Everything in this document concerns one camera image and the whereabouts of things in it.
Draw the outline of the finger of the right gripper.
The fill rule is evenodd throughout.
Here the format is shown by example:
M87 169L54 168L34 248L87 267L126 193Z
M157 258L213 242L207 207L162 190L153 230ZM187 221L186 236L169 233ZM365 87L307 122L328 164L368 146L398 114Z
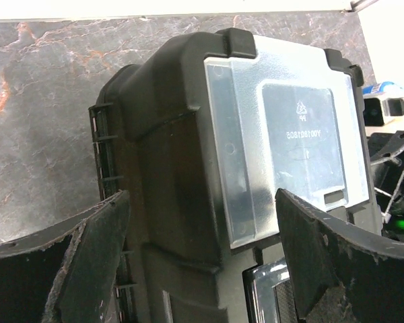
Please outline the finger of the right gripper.
M370 172L375 185L380 176L404 177L404 131L372 133L368 137Z

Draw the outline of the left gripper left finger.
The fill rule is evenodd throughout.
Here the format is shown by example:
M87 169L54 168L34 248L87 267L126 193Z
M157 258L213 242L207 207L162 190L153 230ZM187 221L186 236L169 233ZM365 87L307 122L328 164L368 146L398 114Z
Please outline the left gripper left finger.
M104 322L130 218L119 191L0 244L0 322Z

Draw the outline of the black plastic tool box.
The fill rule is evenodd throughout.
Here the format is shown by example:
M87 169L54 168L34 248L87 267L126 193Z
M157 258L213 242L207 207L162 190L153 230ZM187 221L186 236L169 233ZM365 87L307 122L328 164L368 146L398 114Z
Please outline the black plastic tool box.
M102 199L131 199L119 322L250 322L245 274L281 257L286 189L374 234L364 76L338 50L247 30L169 39L90 107Z

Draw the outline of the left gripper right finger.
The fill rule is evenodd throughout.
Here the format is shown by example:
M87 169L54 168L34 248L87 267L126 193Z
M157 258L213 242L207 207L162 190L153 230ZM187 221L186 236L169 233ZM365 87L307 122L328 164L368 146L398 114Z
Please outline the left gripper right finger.
M404 322L404 243L317 209L285 189L275 204L299 319Z

